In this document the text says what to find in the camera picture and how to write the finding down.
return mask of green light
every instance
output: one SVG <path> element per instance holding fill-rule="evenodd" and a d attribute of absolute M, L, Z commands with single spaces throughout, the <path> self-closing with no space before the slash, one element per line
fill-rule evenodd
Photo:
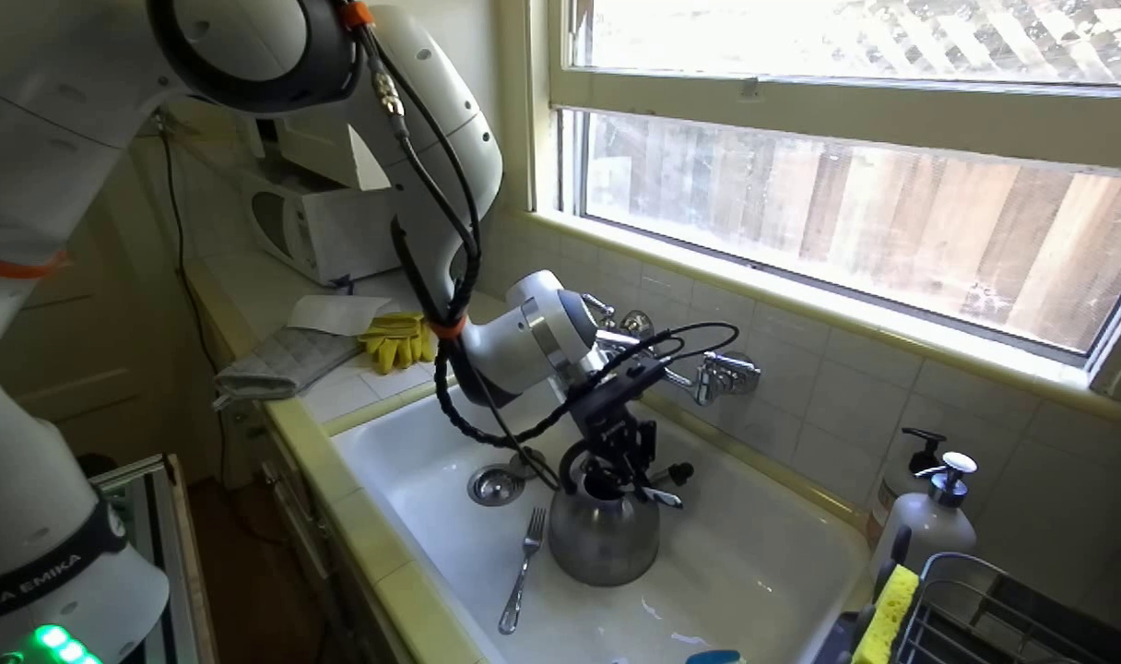
<path fill-rule="evenodd" d="M 37 643 L 39 643 L 43 651 L 60 651 L 60 646 L 71 643 L 71 632 L 55 628 L 55 625 L 43 625 L 43 628 L 37 628 Z"/>
<path fill-rule="evenodd" d="M 60 662 L 77 664 L 85 658 L 82 643 L 67 643 L 61 651 L 55 651 Z"/>
<path fill-rule="evenodd" d="M 39 625 L 31 636 L 31 646 L 39 651 L 37 662 L 43 664 L 104 664 L 94 652 L 85 651 L 67 628 Z"/>

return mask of kitchen sink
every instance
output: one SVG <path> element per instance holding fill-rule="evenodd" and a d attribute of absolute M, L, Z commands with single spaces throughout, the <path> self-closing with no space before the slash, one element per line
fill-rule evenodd
<path fill-rule="evenodd" d="M 500 414 L 521 433 L 554 401 L 554 391 L 537 387 Z M 493 433 L 483 408 L 463 399 L 456 407 Z M 661 465 L 692 461 L 697 469 L 678 489 L 686 510 L 664 510 L 661 560 L 628 588 L 585 588 L 542 551 L 512 636 L 498 636 L 498 617 L 521 568 L 528 515 L 549 505 L 549 486 L 530 478 L 506 505 L 472 501 L 472 475 L 512 453 L 469 444 L 435 399 L 335 437 L 335 453 L 425 558 L 489 662 L 661 664 L 703 651 L 812 662 L 868 568 L 859 536 L 692 433 L 646 407 L 630 408 L 661 424 Z M 535 446 L 557 465 L 576 439 L 576 429 L 560 421 Z"/>

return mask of sink drain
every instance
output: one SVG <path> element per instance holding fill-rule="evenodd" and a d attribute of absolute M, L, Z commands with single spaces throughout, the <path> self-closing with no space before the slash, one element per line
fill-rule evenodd
<path fill-rule="evenodd" d="M 479 505 L 507 505 L 516 496 L 522 489 L 522 475 L 516 475 L 506 465 L 483 465 L 472 478 L 469 478 L 469 496 Z"/>

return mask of black cable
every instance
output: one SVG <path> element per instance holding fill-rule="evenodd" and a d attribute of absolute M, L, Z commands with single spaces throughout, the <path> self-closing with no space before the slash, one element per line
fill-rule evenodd
<path fill-rule="evenodd" d="M 257 526 L 252 523 L 252 515 L 240 510 L 240 501 L 235 501 L 235 496 L 232 496 L 230 486 L 216 482 L 212 489 L 216 489 L 216 497 L 226 501 L 226 510 L 230 510 L 230 515 L 232 515 L 232 523 L 235 523 L 240 536 L 247 536 L 247 540 L 253 540 L 253 544 L 262 544 L 262 545 L 296 552 L 296 544 L 287 544 L 287 540 L 281 540 L 281 536 L 257 531 Z"/>
<path fill-rule="evenodd" d="M 683 341 L 686 331 L 699 331 L 699 330 L 719 330 L 719 331 L 726 331 L 726 335 L 721 335 L 719 344 L 709 344 L 709 348 L 673 351 L 673 355 L 664 358 L 664 364 L 673 364 L 673 360 L 692 358 L 692 355 L 710 355 L 710 351 L 721 351 L 721 348 L 729 348 L 734 341 L 742 341 L 742 330 L 729 325 L 729 320 L 692 320 L 692 325 L 671 330 L 671 335 Z"/>
<path fill-rule="evenodd" d="M 447 193 L 439 189 L 439 182 L 435 182 L 435 176 L 426 175 L 426 165 L 421 162 L 421 155 L 418 155 L 418 148 L 414 148 L 414 139 L 408 139 L 407 118 L 403 118 L 403 116 L 389 116 L 389 118 L 396 118 L 397 144 L 403 144 L 403 155 L 414 162 L 414 175 L 418 175 L 421 183 L 433 193 L 433 201 L 439 204 L 439 209 L 447 213 L 448 230 L 456 231 L 456 239 L 461 239 L 461 247 L 463 247 L 463 274 L 461 274 L 461 284 L 452 289 L 447 309 L 435 309 L 435 308 L 426 309 L 433 319 L 439 319 L 439 325 L 452 325 L 452 320 L 463 312 L 472 292 L 477 292 L 479 263 L 483 263 L 483 247 L 479 247 L 483 231 L 479 231 L 477 194 L 472 194 L 472 183 L 469 183 L 469 176 L 463 176 L 463 169 L 461 169 L 461 162 L 456 162 L 456 155 L 452 155 L 452 148 L 448 148 L 444 124 L 426 116 L 426 106 L 425 106 L 425 101 L 418 97 L 418 89 L 414 89 L 414 84 L 407 82 L 407 74 L 387 60 L 387 53 L 381 49 L 381 42 L 377 42 L 369 30 L 362 30 L 362 42 L 365 42 L 365 53 L 369 53 L 369 60 L 371 60 L 371 71 L 377 71 L 377 74 L 387 74 L 389 82 L 397 82 L 397 89 L 414 101 L 414 106 L 421 111 L 421 118 L 426 121 L 426 128 L 433 128 L 435 139 L 444 144 L 447 162 L 448 162 L 448 169 L 452 169 L 452 176 L 456 176 L 456 189 L 461 189 L 461 194 L 463 194 L 469 230 L 463 230 L 461 213 L 448 208 L 448 201 L 447 201 Z"/>
<path fill-rule="evenodd" d="M 168 204 L 168 213 L 173 213 L 173 226 L 178 226 L 178 279 L 181 279 L 183 300 L 189 300 L 189 312 L 192 312 L 192 330 L 194 330 L 194 341 L 199 341 L 199 355 L 216 371 L 216 355 L 212 355 L 212 348 L 203 335 L 199 296 L 194 296 L 194 289 L 189 279 L 189 226 L 183 226 L 183 213 L 181 213 L 178 165 L 173 165 L 168 137 L 160 132 L 160 139 L 161 139 L 165 204 Z"/>
<path fill-rule="evenodd" d="M 447 355 L 435 358 L 435 391 L 439 391 L 439 401 L 444 401 L 444 414 L 448 417 L 452 429 L 461 429 L 469 439 L 479 439 L 479 444 L 489 444 L 489 446 L 521 446 L 528 439 L 537 439 L 542 433 L 549 433 L 580 399 L 585 399 L 607 371 L 614 371 L 621 364 L 628 364 L 633 355 L 646 355 L 651 351 L 655 344 L 669 344 L 671 331 L 655 331 L 655 335 L 646 335 L 638 348 L 628 348 L 622 355 L 607 358 L 598 371 L 589 371 L 581 384 L 576 384 L 565 401 L 544 414 L 537 424 L 516 433 L 516 437 L 489 437 L 477 424 L 469 424 L 456 408 L 452 408 L 452 399 L 448 399 L 448 384 L 447 384 Z"/>
<path fill-rule="evenodd" d="M 389 231 L 389 247 L 397 252 L 403 274 L 407 274 L 407 279 L 414 289 L 414 300 L 421 303 L 425 319 L 433 325 L 447 330 L 448 325 L 447 309 L 439 309 L 439 303 L 426 296 L 426 284 L 425 284 L 425 277 L 421 277 L 421 269 L 418 269 L 418 263 L 408 256 L 407 230 L 397 220 L 389 220 L 387 231 Z"/>
<path fill-rule="evenodd" d="M 507 421 L 500 417 L 500 408 L 493 407 L 493 394 L 489 394 L 489 384 L 479 380 L 479 391 L 483 391 L 483 401 L 487 401 L 487 414 L 493 417 L 498 433 L 506 439 L 512 439 L 512 429 Z M 530 469 L 535 478 L 542 478 L 549 489 L 560 489 L 560 475 L 549 469 L 549 461 L 528 446 L 528 444 L 516 444 L 516 459 Z"/>

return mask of glass pane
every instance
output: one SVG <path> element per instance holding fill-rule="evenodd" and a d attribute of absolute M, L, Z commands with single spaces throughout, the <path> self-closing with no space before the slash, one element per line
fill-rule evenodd
<path fill-rule="evenodd" d="M 1121 0 L 581 0 L 581 68 L 1121 84 Z"/>
<path fill-rule="evenodd" d="M 585 116 L 581 213 L 1089 355 L 1121 169 Z"/>

